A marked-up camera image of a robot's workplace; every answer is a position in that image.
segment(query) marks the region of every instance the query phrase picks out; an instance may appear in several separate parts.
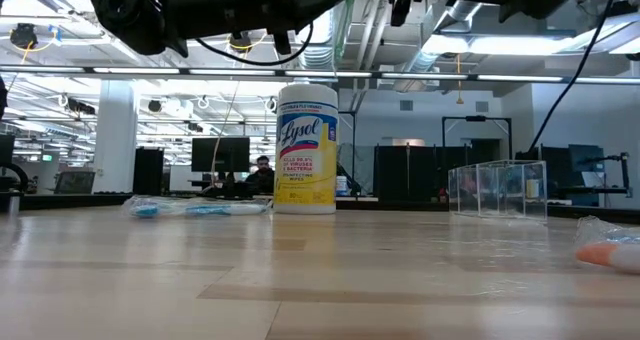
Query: lysol logo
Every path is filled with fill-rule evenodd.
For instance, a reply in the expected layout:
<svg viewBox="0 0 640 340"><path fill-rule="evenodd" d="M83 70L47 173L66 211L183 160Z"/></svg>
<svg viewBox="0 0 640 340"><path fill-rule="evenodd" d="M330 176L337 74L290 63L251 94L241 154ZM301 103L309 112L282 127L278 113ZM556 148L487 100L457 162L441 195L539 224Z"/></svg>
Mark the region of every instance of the lysol logo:
<svg viewBox="0 0 640 340"><path fill-rule="evenodd" d="M317 149L322 121L313 116L291 120L280 130L280 156L292 151Z"/></svg>

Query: table surface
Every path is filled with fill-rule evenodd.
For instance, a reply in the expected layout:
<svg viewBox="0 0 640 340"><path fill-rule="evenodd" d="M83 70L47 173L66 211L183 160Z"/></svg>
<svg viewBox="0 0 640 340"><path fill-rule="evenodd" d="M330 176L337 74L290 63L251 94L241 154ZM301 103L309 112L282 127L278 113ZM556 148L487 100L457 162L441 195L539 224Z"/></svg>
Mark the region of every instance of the table surface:
<svg viewBox="0 0 640 340"><path fill-rule="evenodd" d="M640 278L575 220L338 211L0 221L3 339L634 339Z"/></svg>

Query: clear plastic box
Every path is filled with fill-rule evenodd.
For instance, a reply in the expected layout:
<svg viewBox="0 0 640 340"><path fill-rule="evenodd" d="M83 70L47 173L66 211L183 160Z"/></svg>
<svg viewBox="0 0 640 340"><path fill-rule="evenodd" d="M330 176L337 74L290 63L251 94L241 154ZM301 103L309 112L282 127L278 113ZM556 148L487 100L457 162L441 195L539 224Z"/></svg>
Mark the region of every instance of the clear plastic box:
<svg viewBox="0 0 640 340"><path fill-rule="evenodd" d="M547 165L504 160L449 171L449 211L479 217L547 219Z"/></svg>

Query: orange object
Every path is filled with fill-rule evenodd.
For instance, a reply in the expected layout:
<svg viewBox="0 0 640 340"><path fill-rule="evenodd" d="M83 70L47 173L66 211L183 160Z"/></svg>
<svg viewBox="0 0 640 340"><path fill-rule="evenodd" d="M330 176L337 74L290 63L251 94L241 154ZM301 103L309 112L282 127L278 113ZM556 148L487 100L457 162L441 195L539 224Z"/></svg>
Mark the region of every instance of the orange object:
<svg viewBox="0 0 640 340"><path fill-rule="evenodd" d="M611 255L618 249L617 244L597 243L581 247L576 252L580 261L596 265L612 266Z"/></svg>

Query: lysol wipes container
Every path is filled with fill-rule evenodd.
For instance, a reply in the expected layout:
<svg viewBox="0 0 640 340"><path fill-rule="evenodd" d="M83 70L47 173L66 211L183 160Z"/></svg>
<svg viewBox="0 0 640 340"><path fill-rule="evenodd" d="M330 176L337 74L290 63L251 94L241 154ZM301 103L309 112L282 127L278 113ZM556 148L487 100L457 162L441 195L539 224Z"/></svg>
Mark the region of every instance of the lysol wipes container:
<svg viewBox="0 0 640 340"><path fill-rule="evenodd" d="M323 85L280 91L274 210L288 214L336 211L338 94Z"/></svg>

